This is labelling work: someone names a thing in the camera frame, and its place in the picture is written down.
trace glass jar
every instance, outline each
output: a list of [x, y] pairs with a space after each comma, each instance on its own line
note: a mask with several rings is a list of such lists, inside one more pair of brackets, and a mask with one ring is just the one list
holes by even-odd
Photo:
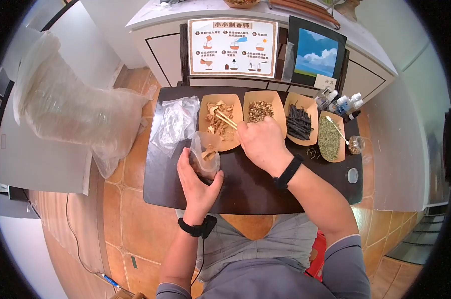
[[360, 136], [351, 136], [348, 140], [348, 151], [351, 154], [359, 154], [365, 148], [365, 141]]

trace gray shirt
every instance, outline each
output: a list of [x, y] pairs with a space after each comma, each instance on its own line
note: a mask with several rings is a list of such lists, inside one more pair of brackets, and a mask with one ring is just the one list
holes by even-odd
[[[293, 261], [257, 258], [228, 264], [204, 285], [201, 299], [371, 298], [360, 236], [346, 237], [327, 249], [323, 282], [298, 272]], [[159, 284], [157, 299], [191, 299], [183, 287]]]

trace instruction poster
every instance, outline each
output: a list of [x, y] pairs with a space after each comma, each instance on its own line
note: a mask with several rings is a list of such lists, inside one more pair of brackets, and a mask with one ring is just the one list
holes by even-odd
[[278, 23], [211, 18], [188, 28], [191, 75], [275, 77]]

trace black wristband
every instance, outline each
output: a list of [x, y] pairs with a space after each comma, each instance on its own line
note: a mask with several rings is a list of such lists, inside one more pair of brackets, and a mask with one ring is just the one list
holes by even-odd
[[301, 155], [296, 154], [293, 156], [292, 162], [287, 166], [280, 177], [274, 177], [274, 185], [279, 189], [287, 189], [287, 183], [292, 179], [297, 170], [300, 167], [300, 164], [304, 159]]
[[211, 215], [207, 215], [205, 217], [202, 225], [190, 226], [184, 222], [184, 219], [182, 217], [177, 219], [177, 224], [179, 224], [180, 228], [183, 231], [190, 233], [190, 235], [193, 237], [202, 237], [203, 239], [206, 239], [209, 236], [216, 223], [217, 218]]

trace chopsticks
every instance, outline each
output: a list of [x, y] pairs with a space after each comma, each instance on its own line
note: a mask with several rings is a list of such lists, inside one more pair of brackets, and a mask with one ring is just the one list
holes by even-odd
[[217, 116], [219, 119], [227, 123], [232, 128], [237, 129], [237, 124], [233, 120], [225, 116], [225, 114], [223, 114], [221, 111], [219, 111], [217, 107], [210, 108], [209, 112], [210, 114]]

